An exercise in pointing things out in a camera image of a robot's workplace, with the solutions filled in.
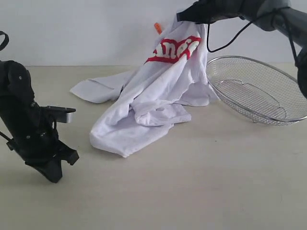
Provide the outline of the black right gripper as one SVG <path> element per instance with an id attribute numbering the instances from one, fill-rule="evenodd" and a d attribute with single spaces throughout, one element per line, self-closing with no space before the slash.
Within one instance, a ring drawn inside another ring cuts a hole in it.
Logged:
<path id="1" fill-rule="evenodd" d="M 176 14 L 178 22 L 193 22 L 197 24 L 213 23 L 216 13 L 214 0 L 199 0 L 194 2 L 187 9 Z"/>

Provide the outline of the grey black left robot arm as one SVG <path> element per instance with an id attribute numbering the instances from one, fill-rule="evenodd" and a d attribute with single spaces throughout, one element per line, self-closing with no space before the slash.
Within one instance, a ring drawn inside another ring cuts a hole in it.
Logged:
<path id="1" fill-rule="evenodd" d="M 74 108 L 39 106 L 31 85 L 30 72 L 15 61 L 0 63 L 0 117 L 11 134 L 7 146 L 27 166 L 52 183 L 63 177 L 61 162 L 74 165 L 76 150 L 59 139 L 57 123 L 69 123 Z"/>

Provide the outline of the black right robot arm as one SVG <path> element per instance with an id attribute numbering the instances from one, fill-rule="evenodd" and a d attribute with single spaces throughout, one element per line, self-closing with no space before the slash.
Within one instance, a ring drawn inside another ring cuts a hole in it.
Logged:
<path id="1" fill-rule="evenodd" d="M 211 25 L 217 21 L 241 18 L 258 28 L 285 35 L 291 46 L 297 82 L 307 94 L 307 14 L 295 10 L 288 0 L 198 0 L 176 14 L 177 21 Z"/>

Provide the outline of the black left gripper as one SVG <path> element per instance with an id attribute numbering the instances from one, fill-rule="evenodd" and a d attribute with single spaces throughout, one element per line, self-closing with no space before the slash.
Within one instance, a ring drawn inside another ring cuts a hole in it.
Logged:
<path id="1" fill-rule="evenodd" d="M 8 147 L 16 151 L 32 168 L 48 181 L 58 183 L 63 177 L 61 160 L 73 165 L 79 155 L 59 139 L 56 120 L 35 101 L 1 101 L 0 117 L 12 138 Z"/>

